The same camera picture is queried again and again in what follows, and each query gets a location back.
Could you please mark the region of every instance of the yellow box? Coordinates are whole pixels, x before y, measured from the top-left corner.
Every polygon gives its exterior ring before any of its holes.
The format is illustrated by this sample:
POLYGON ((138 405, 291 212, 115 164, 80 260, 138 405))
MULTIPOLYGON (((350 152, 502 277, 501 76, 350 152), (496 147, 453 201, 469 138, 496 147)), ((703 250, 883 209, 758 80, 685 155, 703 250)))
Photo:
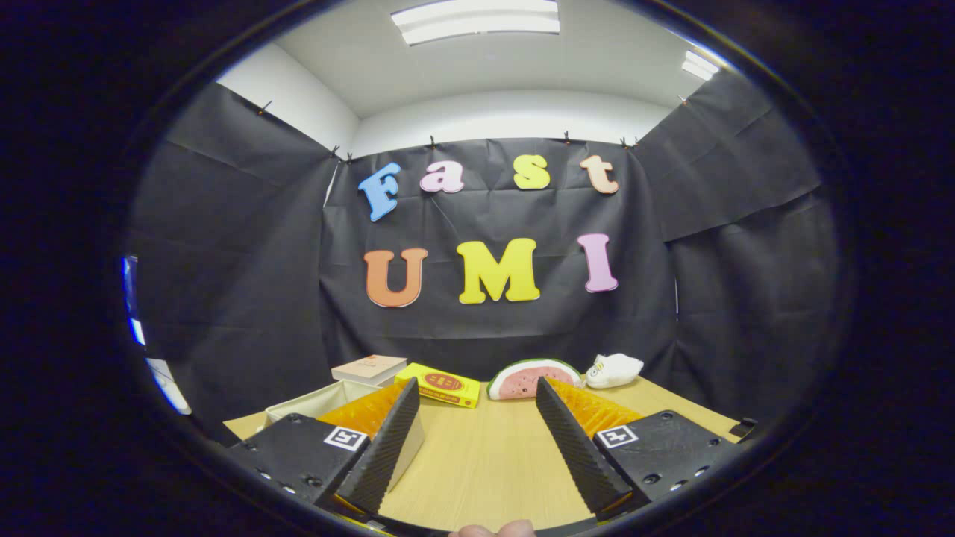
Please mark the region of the yellow box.
POLYGON ((411 378, 418 379, 418 393, 464 408, 478 406, 480 397, 480 382, 460 375, 452 375, 435 368, 421 364, 411 364, 401 370, 395 380, 411 378))

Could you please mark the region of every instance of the red label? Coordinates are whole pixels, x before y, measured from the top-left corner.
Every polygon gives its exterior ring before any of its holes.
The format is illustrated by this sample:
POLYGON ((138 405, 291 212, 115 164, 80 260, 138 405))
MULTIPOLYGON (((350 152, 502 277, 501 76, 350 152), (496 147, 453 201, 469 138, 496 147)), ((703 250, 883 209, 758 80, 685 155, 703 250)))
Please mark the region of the red label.
POLYGON ((449 392, 456 392, 464 387, 464 384, 460 380, 442 373, 428 373, 424 376, 424 381, 440 390, 447 390, 449 392))
POLYGON ((440 392, 435 392, 435 391, 433 391, 433 390, 429 390, 428 388, 418 388, 418 392, 419 392, 422 396, 428 396, 428 397, 432 397, 432 398, 435 398, 435 399, 440 399, 440 400, 442 400, 442 401, 448 401, 448 402, 454 403, 454 404, 458 404, 458 403, 461 402, 460 397, 457 397, 457 396, 449 396, 448 394, 442 394, 442 393, 440 393, 440 392))

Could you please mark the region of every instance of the pink letter i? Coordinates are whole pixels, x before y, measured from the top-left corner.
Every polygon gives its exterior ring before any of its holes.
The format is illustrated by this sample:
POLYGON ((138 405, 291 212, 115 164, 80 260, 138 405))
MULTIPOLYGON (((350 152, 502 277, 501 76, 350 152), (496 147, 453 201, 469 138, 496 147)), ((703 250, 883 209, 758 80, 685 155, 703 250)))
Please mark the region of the pink letter i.
POLYGON ((610 238, 603 233, 589 233, 578 237, 577 242, 584 247, 590 273, 584 289, 590 292, 617 289, 617 279, 610 275, 610 262, 606 259, 606 244, 610 238))

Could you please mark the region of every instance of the white book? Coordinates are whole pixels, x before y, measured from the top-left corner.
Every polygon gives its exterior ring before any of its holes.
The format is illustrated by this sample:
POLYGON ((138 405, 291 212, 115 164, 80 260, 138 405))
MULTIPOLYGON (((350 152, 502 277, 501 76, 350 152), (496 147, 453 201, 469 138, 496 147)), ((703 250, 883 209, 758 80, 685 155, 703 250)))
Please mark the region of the white book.
POLYGON ((381 386, 389 384, 389 380, 405 369, 407 363, 408 358, 372 354, 331 368, 331 377, 336 380, 351 380, 371 386, 381 386))

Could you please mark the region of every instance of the watermelon slice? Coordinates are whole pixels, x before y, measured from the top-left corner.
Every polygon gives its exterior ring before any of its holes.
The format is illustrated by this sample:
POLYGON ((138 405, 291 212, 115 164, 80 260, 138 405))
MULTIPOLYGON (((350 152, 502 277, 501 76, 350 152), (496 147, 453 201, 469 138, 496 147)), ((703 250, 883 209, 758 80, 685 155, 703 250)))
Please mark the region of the watermelon slice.
POLYGON ((581 374, 570 364, 551 358, 521 360, 500 370, 487 383, 487 396, 494 400, 521 399, 537 395, 537 379, 553 378, 580 388, 581 374))

